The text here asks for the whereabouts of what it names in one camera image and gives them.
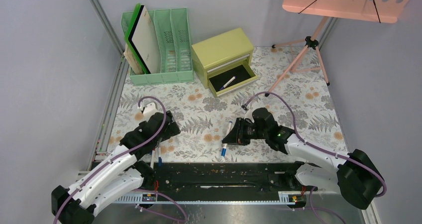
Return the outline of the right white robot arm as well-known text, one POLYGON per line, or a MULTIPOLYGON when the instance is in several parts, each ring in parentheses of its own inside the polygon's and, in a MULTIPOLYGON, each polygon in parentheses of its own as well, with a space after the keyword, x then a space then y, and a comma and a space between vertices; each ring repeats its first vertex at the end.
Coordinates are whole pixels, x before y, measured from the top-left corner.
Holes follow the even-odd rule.
POLYGON ((247 118, 237 118, 223 138, 223 144, 249 145, 263 139, 273 150, 305 159, 285 177, 288 188, 302 186, 327 189, 341 194, 354 207, 365 210, 382 188, 383 178, 362 150, 328 151, 299 139, 291 128, 279 125, 266 108, 258 108, 247 118))

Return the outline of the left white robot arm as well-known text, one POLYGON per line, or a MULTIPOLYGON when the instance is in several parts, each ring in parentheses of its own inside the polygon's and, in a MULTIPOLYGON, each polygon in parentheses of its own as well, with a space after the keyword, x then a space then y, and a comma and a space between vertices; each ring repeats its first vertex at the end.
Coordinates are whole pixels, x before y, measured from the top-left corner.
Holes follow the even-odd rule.
POLYGON ((128 132, 114 151, 88 174, 65 188, 51 193, 54 223, 91 224, 109 204, 134 189, 150 189, 157 184, 153 168, 142 157, 160 142, 180 134, 171 111, 156 112, 128 132))

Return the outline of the yellow-green drawer cabinet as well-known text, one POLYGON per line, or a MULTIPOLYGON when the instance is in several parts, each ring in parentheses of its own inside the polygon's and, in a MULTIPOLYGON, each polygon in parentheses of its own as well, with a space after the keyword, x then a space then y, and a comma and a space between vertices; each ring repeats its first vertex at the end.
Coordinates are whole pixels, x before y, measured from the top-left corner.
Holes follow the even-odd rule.
POLYGON ((254 46, 239 27, 193 44, 193 70, 202 85, 217 98, 259 79, 251 68, 253 51, 254 46), (236 79, 220 91, 233 76, 236 79))

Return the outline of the green clip file folder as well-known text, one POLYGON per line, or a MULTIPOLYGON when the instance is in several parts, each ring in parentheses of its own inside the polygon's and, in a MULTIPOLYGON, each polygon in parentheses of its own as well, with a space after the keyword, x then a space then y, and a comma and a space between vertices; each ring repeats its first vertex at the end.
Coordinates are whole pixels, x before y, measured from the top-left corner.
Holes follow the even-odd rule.
POLYGON ((144 64, 144 60, 141 57, 133 41, 134 32, 139 22, 143 8, 144 5, 142 5, 141 3, 135 5, 134 11, 127 26, 127 31, 125 32, 125 41, 129 49, 133 53, 135 60, 138 62, 140 69, 144 72, 144 74, 150 74, 148 67, 144 64))

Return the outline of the white red marker pen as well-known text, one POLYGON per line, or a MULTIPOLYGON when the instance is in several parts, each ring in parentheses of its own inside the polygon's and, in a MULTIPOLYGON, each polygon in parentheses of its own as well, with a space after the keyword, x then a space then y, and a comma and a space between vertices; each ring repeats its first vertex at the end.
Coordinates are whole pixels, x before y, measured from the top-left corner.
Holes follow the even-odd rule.
POLYGON ((150 160, 150 167, 153 169, 155 163, 155 149, 151 151, 151 160, 150 160))

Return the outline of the slim blue white pen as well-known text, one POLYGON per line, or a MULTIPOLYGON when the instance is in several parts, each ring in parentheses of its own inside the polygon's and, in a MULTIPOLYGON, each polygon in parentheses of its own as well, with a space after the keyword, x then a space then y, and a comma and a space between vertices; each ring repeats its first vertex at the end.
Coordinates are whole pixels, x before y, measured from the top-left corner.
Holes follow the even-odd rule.
POLYGON ((161 146, 158 146, 158 166, 162 166, 162 154, 161 154, 161 146))

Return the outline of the white blue marker pen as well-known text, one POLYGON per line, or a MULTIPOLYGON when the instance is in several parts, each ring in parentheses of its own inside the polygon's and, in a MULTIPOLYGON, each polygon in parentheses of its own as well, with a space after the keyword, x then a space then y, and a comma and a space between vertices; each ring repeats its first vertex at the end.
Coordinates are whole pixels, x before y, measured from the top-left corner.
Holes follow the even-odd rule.
POLYGON ((235 76, 231 77, 224 85, 221 86, 220 91, 226 89, 235 79, 235 76))

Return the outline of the white perforated board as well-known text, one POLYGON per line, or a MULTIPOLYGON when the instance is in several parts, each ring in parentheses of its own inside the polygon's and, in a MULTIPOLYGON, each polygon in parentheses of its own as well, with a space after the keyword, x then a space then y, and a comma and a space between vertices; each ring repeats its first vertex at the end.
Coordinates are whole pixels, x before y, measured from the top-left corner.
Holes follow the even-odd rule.
POLYGON ((161 53, 155 26, 146 6, 144 6, 143 11, 141 12, 139 22, 134 32, 133 41, 144 60, 144 64, 148 67, 150 74, 160 73, 161 53))

